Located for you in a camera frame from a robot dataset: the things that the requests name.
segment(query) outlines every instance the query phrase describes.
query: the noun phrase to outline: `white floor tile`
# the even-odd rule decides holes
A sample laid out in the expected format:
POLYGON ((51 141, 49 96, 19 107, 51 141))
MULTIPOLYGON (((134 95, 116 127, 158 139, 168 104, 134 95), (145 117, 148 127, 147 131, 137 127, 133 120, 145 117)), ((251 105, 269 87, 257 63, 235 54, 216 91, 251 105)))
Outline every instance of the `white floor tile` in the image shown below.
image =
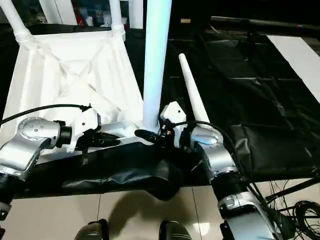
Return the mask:
POLYGON ((98 216, 99 195, 17 199, 6 220, 5 240, 72 240, 98 216))
POLYGON ((181 188, 169 201, 145 191, 106 193, 98 217, 108 220, 111 240, 158 240, 164 220, 180 222, 193 240, 201 239, 191 187, 181 188))
POLYGON ((220 224, 224 222, 218 210, 218 201, 211 186, 193 187, 196 211, 202 240, 221 240, 220 224))

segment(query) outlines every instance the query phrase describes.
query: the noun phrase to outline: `white rod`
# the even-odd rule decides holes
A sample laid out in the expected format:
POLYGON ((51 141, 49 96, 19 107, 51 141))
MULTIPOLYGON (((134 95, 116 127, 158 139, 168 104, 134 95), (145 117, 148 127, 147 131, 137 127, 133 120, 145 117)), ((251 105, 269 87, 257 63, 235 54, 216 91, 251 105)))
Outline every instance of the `white rod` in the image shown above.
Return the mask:
POLYGON ((182 68, 186 89, 189 94, 194 118, 197 121, 204 121, 209 123, 210 121, 204 103, 202 102, 202 99, 200 97, 197 85, 195 83, 195 79, 191 73, 186 56, 183 53, 181 53, 179 55, 179 60, 182 68))
POLYGON ((172 0, 148 0, 144 59, 143 127, 159 131, 159 109, 172 0))
POLYGON ((129 19, 131 29, 144 28, 144 0, 129 0, 129 19))
POLYGON ((16 41, 18 43, 28 41, 31 38, 31 33, 22 22, 12 1, 0 0, 0 7, 13 29, 16 41))
POLYGON ((112 35, 122 36, 123 41, 125 41, 126 32, 125 32, 125 27, 122 24, 120 0, 109 0, 109 3, 110 3, 111 18, 112 18, 112 25, 111 25, 112 35))
POLYGON ((39 0, 48 24, 62 24, 62 19, 54 0, 39 0))
POLYGON ((62 24, 65 25, 78 25, 74 6, 71 0, 50 0, 55 3, 59 12, 62 24))

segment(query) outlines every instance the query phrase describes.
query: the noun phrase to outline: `light blue pole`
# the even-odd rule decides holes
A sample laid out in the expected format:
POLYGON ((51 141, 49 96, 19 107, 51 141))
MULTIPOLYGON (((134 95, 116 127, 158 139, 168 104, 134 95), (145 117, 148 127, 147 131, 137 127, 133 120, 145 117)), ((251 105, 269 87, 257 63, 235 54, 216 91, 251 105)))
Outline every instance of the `light blue pole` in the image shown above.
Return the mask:
POLYGON ((172 0, 148 0, 144 59, 143 127, 159 131, 159 108, 172 0))

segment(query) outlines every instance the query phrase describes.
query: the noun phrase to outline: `black fabric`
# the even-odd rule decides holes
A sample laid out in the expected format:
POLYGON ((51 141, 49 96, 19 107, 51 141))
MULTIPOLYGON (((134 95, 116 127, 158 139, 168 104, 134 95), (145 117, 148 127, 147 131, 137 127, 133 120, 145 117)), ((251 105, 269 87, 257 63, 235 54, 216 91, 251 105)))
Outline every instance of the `black fabric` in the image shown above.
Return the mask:
MULTIPOLYGON (((32 25, 32 34, 103 30, 32 25)), ((128 29, 125 46, 143 93, 145 33, 128 29)), ((19 46, 0 25, 3 112, 19 46)), ((161 108, 177 101, 193 112, 178 55, 184 53, 211 123, 230 134, 244 173, 255 181, 308 178, 319 174, 320 106, 266 36, 171 32, 161 108)), ((71 157, 39 164, 20 198, 145 189, 168 199, 181 187, 208 185, 197 159, 180 150, 141 143, 89 153, 89 164, 71 157)))

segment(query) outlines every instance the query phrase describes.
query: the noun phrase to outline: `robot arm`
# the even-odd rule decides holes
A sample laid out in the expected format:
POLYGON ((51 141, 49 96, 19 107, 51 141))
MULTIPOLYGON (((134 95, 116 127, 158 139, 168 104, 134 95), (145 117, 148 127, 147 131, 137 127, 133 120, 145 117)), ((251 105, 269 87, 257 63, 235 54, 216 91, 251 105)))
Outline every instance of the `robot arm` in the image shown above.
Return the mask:
POLYGON ((15 192, 36 165, 41 150, 68 145, 67 152, 73 152, 78 142, 86 149, 119 144, 116 136, 97 133, 100 128, 99 115, 93 108, 79 114, 71 126, 41 117, 20 122, 15 136, 0 148, 0 221, 7 217, 15 192), (96 142, 97 136, 106 139, 96 142))
POLYGON ((248 190, 248 184, 224 146, 222 134, 211 126, 188 126, 177 102, 167 105, 160 116, 163 125, 159 135, 148 135, 145 130, 137 130, 136 135, 164 146, 187 147, 200 155, 224 219, 220 225, 224 239, 282 239, 260 201, 248 190))

